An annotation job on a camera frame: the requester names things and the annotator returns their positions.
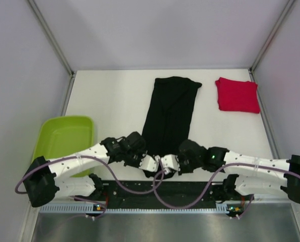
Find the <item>black t shirt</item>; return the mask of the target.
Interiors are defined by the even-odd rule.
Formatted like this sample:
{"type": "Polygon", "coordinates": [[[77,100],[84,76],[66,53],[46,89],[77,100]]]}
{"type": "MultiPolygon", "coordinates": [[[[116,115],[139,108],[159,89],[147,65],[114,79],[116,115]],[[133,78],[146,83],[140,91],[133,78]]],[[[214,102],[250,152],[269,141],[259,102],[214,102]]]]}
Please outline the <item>black t shirt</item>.
{"type": "Polygon", "coordinates": [[[142,130],[150,156],[176,155],[188,139],[199,82],[189,78],[156,78],[142,130]]]}

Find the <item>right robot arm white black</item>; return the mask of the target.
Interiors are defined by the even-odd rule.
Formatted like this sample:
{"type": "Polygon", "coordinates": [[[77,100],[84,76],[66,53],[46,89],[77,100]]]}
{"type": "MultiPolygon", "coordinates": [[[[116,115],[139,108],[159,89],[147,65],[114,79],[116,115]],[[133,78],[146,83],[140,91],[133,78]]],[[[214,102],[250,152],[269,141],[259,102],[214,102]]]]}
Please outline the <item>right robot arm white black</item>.
{"type": "Polygon", "coordinates": [[[234,200],[238,196],[270,194],[287,196],[300,204],[300,156],[290,159],[264,159],[236,153],[227,148],[205,148],[191,140],[179,146],[176,155],[179,174],[201,168],[227,174],[224,194],[234,200]]]}

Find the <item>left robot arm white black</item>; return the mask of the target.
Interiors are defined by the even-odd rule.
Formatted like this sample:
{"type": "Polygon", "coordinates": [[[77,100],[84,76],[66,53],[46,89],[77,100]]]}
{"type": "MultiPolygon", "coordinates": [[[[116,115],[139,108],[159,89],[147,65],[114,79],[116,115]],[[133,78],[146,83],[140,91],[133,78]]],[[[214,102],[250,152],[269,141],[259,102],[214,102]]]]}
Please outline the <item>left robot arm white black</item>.
{"type": "Polygon", "coordinates": [[[22,183],[31,206],[41,207],[56,198],[81,196],[97,200],[103,194],[101,179],[95,174],[76,174],[99,165],[123,162],[125,166],[156,171],[156,161],[145,150],[145,140],[138,132],[127,137],[106,138],[77,153],[47,160],[37,157],[27,169],[22,183]]]}

